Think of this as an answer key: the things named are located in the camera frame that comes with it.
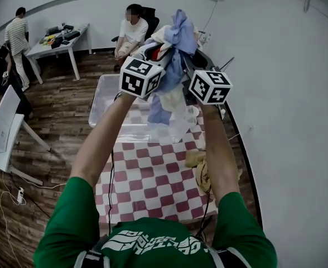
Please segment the long-handled floor mop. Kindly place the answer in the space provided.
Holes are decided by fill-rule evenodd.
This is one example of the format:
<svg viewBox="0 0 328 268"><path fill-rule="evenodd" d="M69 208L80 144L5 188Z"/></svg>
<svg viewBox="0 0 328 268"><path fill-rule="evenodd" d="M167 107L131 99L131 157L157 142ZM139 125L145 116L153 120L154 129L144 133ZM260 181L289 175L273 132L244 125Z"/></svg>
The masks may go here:
<svg viewBox="0 0 328 268"><path fill-rule="evenodd" d="M231 62L235 59L233 56L227 63L225 63L221 68L220 71L225 71L225 69L231 64Z"/></svg>

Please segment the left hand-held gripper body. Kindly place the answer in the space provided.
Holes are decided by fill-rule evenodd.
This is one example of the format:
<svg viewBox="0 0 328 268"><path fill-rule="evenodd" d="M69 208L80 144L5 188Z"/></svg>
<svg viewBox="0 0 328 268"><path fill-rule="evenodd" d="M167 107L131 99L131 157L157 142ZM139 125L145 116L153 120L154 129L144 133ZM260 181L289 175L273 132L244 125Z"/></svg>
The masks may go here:
<svg viewBox="0 0 328 268"><path fill-rule="evenodd" d="M146 99L159 87L165 73L162 62L146 60L136 53L128 56L120 69L119 90Z"/></svg>

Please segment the person's green t-shirt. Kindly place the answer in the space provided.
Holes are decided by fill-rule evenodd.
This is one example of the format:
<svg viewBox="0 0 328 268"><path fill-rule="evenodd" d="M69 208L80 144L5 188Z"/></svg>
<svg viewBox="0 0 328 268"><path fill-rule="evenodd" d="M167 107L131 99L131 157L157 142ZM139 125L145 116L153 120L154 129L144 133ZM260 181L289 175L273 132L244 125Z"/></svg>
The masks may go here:
<svg viewBox="0 0 328 268"><path fill-rule="evenodd" d="M109 259L110 268L215 268L207 247L233 248L252 268L277 268L277 255L239 193L219 202L211 245L197 239L183 224L140 218L117 224L99 243L99 213L92 187L69 179L34 254L36 268L74 268L77 256L94 250Z"/></svg>

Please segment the white work table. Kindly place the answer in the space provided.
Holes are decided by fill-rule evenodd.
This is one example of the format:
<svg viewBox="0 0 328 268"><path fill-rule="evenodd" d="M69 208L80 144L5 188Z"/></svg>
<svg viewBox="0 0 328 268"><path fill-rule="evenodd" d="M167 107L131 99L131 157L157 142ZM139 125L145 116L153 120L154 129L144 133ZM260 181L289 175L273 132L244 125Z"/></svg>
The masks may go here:
<svg viewBox="0 0 328 268"><path fill-rule="evenodd" d="M29 51L29 53L26 56L28 57L30 64L32 66L32 69L35 73L35 76L41 85L44 82L41 78L40 72L38 71L38 69L35 65L35 60L39 59L43 56L46 56L46 55L57 55L62 52L67 52L69 54L71 64L73 67L73 71L75 74L75 78L76 78L76 80L80 80L80 74L79 74L78 67L77 67L77 64L75 61L75 56L74 56L74 46L81 38L85 37L89 54L90 55L92 54L92 44L91 44L91 38L90 38L90 33L89 33L89 27L90 27L89 23L80 25L80 27L78 29L78 31L80 32L80 35L77 36L76 38L70 40L67 45L61 44L59 47L52 49L50 45L44 46L44 45L36 44Z"/></svg>

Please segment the grey black chest harness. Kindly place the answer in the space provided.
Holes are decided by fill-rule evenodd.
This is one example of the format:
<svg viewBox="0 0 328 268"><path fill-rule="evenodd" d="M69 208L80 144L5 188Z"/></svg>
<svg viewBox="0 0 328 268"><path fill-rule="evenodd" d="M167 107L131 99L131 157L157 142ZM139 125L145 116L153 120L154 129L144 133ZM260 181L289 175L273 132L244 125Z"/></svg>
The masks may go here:
<svg viewBox="0 0 328 268"><path fill-rule="evenodd" d="M207 247L215 264L215 268L252 268L245 258L235 249L216 251ZM94 250L81 252L76 259L74 268L110 268L109 259Z"/></svg>

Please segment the black flat device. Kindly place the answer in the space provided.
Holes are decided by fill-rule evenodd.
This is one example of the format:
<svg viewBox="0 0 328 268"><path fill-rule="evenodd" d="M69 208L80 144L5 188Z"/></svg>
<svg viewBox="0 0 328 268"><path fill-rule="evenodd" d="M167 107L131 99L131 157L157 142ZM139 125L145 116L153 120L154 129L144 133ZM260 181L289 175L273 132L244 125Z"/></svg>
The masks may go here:
<svg viewBox="0 0 328 268"><path fill-rule="evenodd" d="M64 35L64 40L71 41L71 40L77 38L78 36L80 36L80 32L72 30Z"/></svg>

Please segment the beige clothes garment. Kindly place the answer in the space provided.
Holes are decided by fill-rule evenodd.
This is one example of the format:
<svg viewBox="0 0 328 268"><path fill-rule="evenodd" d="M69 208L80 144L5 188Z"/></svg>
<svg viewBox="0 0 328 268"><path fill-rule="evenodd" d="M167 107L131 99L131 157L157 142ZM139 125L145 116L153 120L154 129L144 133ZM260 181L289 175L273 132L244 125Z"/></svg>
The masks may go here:
<svg viewBox="0 0 328 268"><path fill-rule="evenodd" d="M187 151L185 166L195 170L195 180L199 189L208 195L209 199L216 200L209 177L206 151Z"/></svg>

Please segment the red white checkered tablecloth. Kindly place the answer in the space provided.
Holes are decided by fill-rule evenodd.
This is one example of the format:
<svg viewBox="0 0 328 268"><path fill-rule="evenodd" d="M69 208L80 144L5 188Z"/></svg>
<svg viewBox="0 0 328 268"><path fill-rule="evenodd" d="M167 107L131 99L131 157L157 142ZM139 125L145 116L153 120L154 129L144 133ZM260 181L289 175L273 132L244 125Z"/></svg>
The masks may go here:
<svg viewBox="0 0 328 268"><path fill-rule="evenodd" d="M96 185L100 222L142 217L188 221L216 214L214 201L197 186L194 169L185 166L186 152L203 148L193 138L171 144L115 144L114 157Z"/></svg>

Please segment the clear plastic storage bin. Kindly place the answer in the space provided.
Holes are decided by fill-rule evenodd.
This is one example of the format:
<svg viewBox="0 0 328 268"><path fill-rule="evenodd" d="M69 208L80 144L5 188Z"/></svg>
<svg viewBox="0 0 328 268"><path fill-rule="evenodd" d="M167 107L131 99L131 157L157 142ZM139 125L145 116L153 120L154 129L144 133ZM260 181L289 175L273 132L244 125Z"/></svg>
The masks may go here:
<svg viewBox="0 0 328 268"><path fill-rule="evenodd" d="M104 74L99 78L95 91L89 125L94 128L104 112L113 103L119 89L118 74ZM204 147L202 118L199 109L182 102L170 117L168 125L148 122L153 97L137 98L131 106L119 131L117 142L170 144L189 142L192 138L198 148Z"/></svg>

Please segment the person's right forearm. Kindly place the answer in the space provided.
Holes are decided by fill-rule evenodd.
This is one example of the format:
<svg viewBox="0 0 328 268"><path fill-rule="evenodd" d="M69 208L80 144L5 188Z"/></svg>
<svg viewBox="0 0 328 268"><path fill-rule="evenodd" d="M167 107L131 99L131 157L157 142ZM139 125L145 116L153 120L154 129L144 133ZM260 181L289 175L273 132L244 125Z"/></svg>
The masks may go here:
<svg viewBox="0 0 328 268"><path fill-rule="evenodd" d="M227 138L221 113L211 105L201 105L204 120L206 162L215 203L232 192L239 192L238 167Z"/></svg>

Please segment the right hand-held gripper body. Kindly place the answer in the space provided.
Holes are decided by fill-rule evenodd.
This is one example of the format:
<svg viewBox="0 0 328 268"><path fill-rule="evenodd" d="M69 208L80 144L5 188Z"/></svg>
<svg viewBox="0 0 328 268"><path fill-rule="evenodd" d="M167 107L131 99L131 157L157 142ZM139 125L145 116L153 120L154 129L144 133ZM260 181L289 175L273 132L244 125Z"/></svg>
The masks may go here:
<svg viewBox="0 0 328 268"><path fill-rule="evenodd" d="M187 106L196 105L223 105L233 87L227 74L217 66L208 69L184 69L182 81L183 95Z"/></svg>

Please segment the black office chair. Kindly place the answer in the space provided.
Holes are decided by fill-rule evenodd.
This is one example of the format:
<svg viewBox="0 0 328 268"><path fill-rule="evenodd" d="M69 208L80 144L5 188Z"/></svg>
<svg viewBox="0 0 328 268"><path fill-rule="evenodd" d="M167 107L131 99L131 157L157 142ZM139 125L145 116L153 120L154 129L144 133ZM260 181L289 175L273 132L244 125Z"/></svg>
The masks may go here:
<svg viewBox="0 0 328 268"><path fill-rule="evenodd" d="M156 27L159 24L159 19L155 16L154 8L142 7L142 15L141 17L145 19L148 23L148 30L145 35L144 41L148 39L155 31Z"/></svg>

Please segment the yellow green toy pieces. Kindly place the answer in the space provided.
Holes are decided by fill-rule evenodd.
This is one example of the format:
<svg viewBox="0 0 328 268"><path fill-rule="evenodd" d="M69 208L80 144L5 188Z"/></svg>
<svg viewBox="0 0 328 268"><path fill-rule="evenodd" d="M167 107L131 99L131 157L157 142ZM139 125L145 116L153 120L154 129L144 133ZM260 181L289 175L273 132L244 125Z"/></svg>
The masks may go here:
<svg viewBox="0 0 328 268"><path fill-rule="evenodd" d="M56 39L55 35L45 36L42 40L39 41L39 44L42 46L52 45Z"/></svg>

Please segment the person's left forearm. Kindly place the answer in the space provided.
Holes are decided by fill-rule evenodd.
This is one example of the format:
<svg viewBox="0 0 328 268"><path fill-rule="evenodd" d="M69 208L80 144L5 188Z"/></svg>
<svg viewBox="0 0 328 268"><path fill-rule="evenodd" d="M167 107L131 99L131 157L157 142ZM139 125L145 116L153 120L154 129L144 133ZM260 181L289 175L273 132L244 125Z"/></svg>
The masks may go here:
<svg viewBox="0 0 328 268"><path fill-rule="evenodd" d="M135 99L133 95L122 93L108 107L78 151L70 179L83 179L92 188L96 186Z"/></svg>

